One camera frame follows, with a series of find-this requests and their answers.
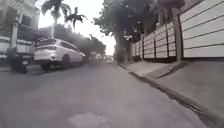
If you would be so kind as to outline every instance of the white car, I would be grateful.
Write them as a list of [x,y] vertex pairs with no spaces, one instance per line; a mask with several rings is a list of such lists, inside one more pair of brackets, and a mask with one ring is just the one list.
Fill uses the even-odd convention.
[[48,70],[51,65],[66,69],[72,63],[82,63],[84,57],[75,45],[59,39],[39,41],[34,54],[34,60],[43,70]]

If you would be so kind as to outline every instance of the car windshield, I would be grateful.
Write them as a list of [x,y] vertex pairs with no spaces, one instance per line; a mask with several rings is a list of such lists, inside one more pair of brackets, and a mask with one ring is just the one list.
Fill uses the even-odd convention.
[[47,40],[42,40],[42,41],[39,41],[37,43],[37,46],[45,46],[45,45],[53,45],[56,43],[56,40],[54,39],[47,39]]

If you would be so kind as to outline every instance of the car wheel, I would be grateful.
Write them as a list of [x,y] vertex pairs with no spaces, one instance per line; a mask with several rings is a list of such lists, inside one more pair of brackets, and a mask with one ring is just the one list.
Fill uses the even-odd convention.
[[50,64],[41,64],[40,66],[44,71],[49,71],[50,70]]
[[71,67],[70,57],[68,55],[65,55],[62,58],[62,69],[68,69],[70,67]]

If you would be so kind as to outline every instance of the fence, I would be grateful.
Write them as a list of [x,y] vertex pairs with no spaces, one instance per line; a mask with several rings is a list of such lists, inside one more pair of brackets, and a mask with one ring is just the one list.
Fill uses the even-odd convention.
[[174,26],[170,22],[158,28],[143,40],[132,44],[132,57],[141,59],[169,59],[176,55]]
[[[178,16],[180,26],[170,22],[132,44],[132,57],[176,58],[180,54],[176,43],[182,44],[178,51],[182,51],[183,59],[224,57],[224,0],[204,0]],[[181,30],[182,41],[176,42],[176,27]]]
[[224,57],[224,1],[205,0],[180,16],[185,58]]

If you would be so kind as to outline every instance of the road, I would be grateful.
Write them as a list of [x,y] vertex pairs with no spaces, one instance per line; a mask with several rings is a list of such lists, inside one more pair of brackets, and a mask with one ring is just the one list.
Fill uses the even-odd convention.
[[0,128],[206,128],[198,116],[114,63],[0,72]]

